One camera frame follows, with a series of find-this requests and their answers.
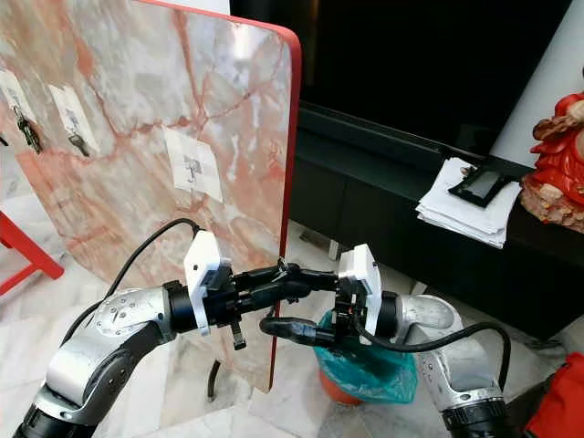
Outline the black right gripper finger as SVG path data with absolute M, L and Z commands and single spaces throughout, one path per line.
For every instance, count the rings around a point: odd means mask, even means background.
M 317 271 L 313 268 L 298 268 L 292 272 L 292 287 L 297 293 L 317 291 L 337 292 L 338 275 L 330 271 Z
M 265 317 L 260 320 L 260 330 L 272 337 L 288 339 L 297 345 L 321 348 L 337 345 L 337 335 L 332 329 L 321 327 L 308 318 Z

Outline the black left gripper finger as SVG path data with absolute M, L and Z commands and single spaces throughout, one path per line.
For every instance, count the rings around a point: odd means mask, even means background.
M 256 288 L 277 281 L 282 276 L 297 272 L 297 266 L 268 266 L 254 268 L 237 275 L 238 288 Z
M 271 308 L 281 300 L 296 301 L 307 297 L 313 288 L 309 285 L 260 285 L 247 289 L 236 300 L 236 309 Z

